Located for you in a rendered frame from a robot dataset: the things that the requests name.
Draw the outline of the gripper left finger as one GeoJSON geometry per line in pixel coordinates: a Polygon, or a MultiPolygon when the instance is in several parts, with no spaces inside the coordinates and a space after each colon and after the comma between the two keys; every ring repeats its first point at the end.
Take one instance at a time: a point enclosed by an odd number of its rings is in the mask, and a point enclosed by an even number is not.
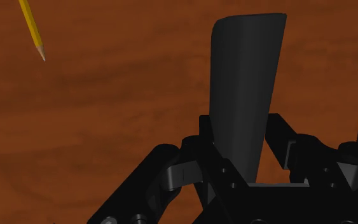
{"type": "Polygon", "coordinates": [[[159,144],[86,224],[158,224],[185,185],[194,184],[203,211],[193,224],[249,224],[248,184],[214,145],[209,116],[178,148],[159,144]]]}

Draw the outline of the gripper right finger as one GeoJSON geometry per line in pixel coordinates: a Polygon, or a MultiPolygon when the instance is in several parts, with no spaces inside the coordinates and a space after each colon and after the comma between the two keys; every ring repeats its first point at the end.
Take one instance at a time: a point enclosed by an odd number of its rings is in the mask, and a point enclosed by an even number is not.
{"type": "Polygon", "coordinates": [[[358,142],[328,147],[277,113],[268,115],[265,139],[290,182],[308,183],[291,201],[294,224],[358,224],[358,142]]]}

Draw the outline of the dark grey slab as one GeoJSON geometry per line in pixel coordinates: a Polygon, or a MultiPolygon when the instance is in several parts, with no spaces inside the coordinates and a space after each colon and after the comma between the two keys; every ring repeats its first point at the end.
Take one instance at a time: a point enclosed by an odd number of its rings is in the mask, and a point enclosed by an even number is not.
{"type": "Polygon", "coordinates": [[[219,19],[210,46],[209,116],[214,144],[248,183],[255,183],[287,16],[219,19]]]}

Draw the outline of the yellow pencil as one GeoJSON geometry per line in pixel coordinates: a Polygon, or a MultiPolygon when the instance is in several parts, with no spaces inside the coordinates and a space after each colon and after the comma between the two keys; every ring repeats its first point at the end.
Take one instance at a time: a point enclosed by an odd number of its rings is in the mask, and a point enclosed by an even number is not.
{"type": "Polygon", "coordinates": [[[21,7],[21,10],[24,15],[27,26],[29,28],[29,32],[31,34],[31,38],[34,42],[34,45],[35,45],[37,51],[39,52],[42,60],[45,62],[46,61],[45,49],[43,46],[43,42],[42,42],[40,33],[38,31],[38,27],[37,27],[35,19],[33,17],[31,7],[29,6],[29,3],[27,0],[18,0],[18,2],[21,7]]]}

